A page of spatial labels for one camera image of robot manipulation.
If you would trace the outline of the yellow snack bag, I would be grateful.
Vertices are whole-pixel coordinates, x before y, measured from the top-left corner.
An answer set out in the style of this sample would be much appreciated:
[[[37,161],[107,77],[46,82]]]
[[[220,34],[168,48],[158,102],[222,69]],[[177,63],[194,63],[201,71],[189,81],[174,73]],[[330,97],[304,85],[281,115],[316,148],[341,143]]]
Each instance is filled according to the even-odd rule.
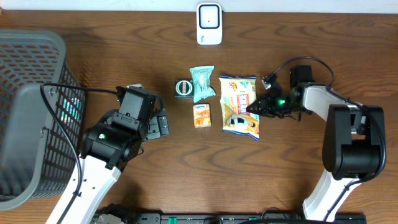
[[[223,117],[223,132],[250,136],[259,140],[259,116],[246,108],[257,100],[256,76],[234,77],[220,75],[220,106]]]

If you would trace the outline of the green Zam-Buk box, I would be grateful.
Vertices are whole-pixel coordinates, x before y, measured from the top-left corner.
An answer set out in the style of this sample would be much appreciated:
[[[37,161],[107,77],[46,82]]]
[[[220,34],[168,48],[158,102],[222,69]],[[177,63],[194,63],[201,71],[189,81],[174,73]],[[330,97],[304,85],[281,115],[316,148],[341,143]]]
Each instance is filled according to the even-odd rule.
[[[175,98],[177,100],[192,100],[194,94],[193,80],[175,81]]]

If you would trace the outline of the orange tissue pack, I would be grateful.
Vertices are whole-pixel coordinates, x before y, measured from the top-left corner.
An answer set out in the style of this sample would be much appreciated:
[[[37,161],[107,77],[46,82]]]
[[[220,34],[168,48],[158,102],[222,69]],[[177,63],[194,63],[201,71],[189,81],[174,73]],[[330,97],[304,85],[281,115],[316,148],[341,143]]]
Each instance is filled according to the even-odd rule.
[[[193,122],[195,128],[206,128],[211,126],[209,104],[197,104],[193,106]]]

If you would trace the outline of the teal wet wipes pack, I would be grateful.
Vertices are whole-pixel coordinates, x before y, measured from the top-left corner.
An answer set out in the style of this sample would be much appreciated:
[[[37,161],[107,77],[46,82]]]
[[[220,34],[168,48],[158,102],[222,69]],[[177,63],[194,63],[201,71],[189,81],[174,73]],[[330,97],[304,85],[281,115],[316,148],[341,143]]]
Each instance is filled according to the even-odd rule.
[[[193,102],[197,103],[202,99],[215,96],[216,93],[210,85],[211,74],[214,70],[213,65],[193,67],[190,69],[193,80]]]

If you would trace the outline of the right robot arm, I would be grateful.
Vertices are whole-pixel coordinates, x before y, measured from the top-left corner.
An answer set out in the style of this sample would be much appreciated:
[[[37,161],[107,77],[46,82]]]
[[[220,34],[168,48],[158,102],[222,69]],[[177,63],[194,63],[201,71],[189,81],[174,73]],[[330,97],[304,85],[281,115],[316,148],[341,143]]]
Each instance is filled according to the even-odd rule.
[[[282,94],[277,74],[262,79],[266,95],[246,109],[268,118],[287,118],[293,112],[316,114],[326,122],[322,145],[324,171],[302,203],[306,220],[331,223],[348,195],[375,179],[386,166],[384,111],[363,105],[317,83],[309,65],[290,69],[290,92]]]

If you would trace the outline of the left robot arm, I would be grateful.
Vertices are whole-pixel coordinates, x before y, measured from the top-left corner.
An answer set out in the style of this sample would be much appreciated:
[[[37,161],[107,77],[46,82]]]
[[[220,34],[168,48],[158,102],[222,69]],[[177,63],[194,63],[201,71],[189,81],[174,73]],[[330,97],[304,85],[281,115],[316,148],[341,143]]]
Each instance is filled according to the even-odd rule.
[[[120,107],[107,111],[72,150],[76,166],[48,223],[90,223],[127,163],[143,153],[142,143],[169,134],[162,98],[141,85],[112,92]]]

